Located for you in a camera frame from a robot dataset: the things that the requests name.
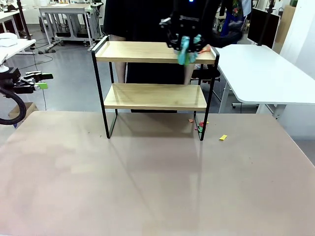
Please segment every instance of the gray floor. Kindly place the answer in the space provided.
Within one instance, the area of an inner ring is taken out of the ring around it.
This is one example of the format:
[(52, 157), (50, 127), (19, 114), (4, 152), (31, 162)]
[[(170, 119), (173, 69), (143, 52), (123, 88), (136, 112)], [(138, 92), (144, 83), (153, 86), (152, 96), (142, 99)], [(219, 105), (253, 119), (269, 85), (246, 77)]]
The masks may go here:
[[(33, 38), (37, 40), (36, 47), (45, 45), (45, 35), (40, 31), (39, 26), (30, 26), (30, 32)], [(239, 43), (249, 44), (246, 37)], [(98, 98), (97, 86), (95, 81), (94, 68), (92, 63), (91, 53), (88, 48), (83, 46), (83, 43), (66, 44), (64, 47), (55, 47), (56, 53), (46, 55), (35, 55), (37, 69), (54, 75), (53, 80), (48, 80), (49, 89), (45, 90), (45, 99), (48, 111), (87, 111), (100, 112), (101, 106)], [(23, 68), (34, 64), (32, 55), (15, 55), (9, 60), (10, 64), (16, 67)], [(111, 82), (109, 75), (109, 67), (107, 63), (99, 63), (99, 73), (101, 75), (101, 83), (103, 95), (107, 94)], [(36, 70), (35, 66), (25, 69), (20, 69), (24, 74), (27, 71)], [(225, 86), (225, 78), (221, 76), (221, 81), (215, 83), (214, 91), (221, 97)], [(208, 84), (201, 85), (205, 97), (208, 97)], [(34, 102), (39, 110), (45, 110), (45, 103), (42, 91), (36, 91), (33, 94), (21, 95), (25, 102)], [(255, 113), (256, 108), (242, 107), (233, 109), (232, 102), (238, 102), (234, 95), (229, 95), (228, 106), (225, 109), (226, 113)], [(15, 106), (15, 103), (10, 99), (0, 97), (0, 117), (6, 118), (10, 110)], [(213, 95), (210, 107), (210, 113), (219, 111), (220, 101)], [(0, 126), (0, 145), (14, 131), (12, 127)], [(299, 141), (299, 146), (305, 150), (305, 153), (312, 161), (315, 161), (315, 150), (309, 142)]]

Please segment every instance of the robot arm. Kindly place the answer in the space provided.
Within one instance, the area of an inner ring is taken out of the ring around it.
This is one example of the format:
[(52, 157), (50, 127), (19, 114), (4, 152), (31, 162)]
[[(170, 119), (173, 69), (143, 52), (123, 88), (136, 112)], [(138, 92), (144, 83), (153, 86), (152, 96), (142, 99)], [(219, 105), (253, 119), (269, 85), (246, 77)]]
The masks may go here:
[(183, 37), (189, 38), (188, 53), (200, 52), (207, 44), (225, 47), (237, 42), (243, 36), (238, 24), (225, 37), (217, 36), (212, 25), (221, 0), (174, 0), (171, 16), (161, 20), (165, 29), (166, 44), (177, 51), (182, 49)]
[(22, 121), (26, 115), (26, 107), (23, 100), (16, 94), (33, 93), (37, 89), (46, 89), (46, 83), (39, 83), (42, 80), (53, 79), (52, 74), (45, 74), (41, 71), (27, 72), (21, 76), (18, 68), (3, 68), (0, 73), (0, 93), (6, 98), (12, 98), (19, 106), (19, 115), (10, 120), (1, 119), (0, 124), (12, 125)]

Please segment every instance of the black shirt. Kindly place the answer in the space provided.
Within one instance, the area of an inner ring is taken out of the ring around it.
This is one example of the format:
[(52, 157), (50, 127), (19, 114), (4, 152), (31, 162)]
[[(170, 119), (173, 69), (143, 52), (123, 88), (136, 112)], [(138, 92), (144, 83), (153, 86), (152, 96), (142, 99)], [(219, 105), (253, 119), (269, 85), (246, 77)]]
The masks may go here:
[[(104, 29), (127, 41), (165, 42), (159, 27), (170, 16), (173, 0), (107, 0)], [(183, 84), (184, 67), (179, 64), (128, 63), (127, 83)]]

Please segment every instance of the wooden shelf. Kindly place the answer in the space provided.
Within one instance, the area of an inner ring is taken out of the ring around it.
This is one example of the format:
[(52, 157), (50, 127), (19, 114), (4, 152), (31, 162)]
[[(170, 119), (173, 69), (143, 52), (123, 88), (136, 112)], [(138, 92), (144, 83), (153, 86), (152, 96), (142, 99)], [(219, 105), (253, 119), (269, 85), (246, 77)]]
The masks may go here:
[[(214, 64), (215, 55), (211, 52), (201, 53), (195, 63)], [(96, 54), (97, 61), (144, 62), (144, 63), (178, 63), (172, 48), (162, 42), (118, 42), (107, 41)]]
[(112, 84), (104, 101), (109, 109), (205, 111), (199, 85)]

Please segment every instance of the person's arm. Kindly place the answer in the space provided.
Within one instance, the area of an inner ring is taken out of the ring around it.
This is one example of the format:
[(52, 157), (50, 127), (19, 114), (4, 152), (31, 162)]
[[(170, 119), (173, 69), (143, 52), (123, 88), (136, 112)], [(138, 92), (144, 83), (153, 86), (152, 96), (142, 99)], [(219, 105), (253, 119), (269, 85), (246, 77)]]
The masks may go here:
[[(126, 41), (125, 0), (107, 0), (105, 6), (103, 31), (109, 34), (110, 41)], [(126, 63), (115, 63), (119, 83), (125, 83)]]
[(185, 80), (184, 85), (189, 85), (195, 64), (185, 65)]
[[(110, 35), (110, 41), (126, 41), (126, 38), (119, 37), (116, 35)], [(118, 83), (125, 83), (126, 78), (126, 62), (115, 62), (116, 74), (118, 78)]]

